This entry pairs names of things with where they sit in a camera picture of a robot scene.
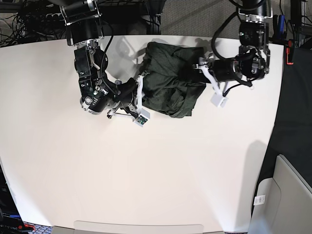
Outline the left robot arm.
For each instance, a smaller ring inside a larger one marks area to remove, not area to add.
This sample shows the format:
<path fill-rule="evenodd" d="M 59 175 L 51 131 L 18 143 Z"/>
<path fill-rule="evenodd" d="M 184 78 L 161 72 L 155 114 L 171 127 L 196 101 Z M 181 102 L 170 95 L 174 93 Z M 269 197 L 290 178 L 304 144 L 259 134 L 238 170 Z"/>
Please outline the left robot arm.
<path fill-rule="evenodd" d="M 252 82 L 269 73 L 271 51 L 269 49 L 269 24 L 272 17 L 268 0 L 233 0 L 236 10 L 215 31 L 211 39 L 212 58 L 203 58 L 202 65 L 216 82 L 237 81 L 250 87 Z M 221 32 L 234 19 L 240 20 L 238 55 L 225 57 L 216 47 Z"/>

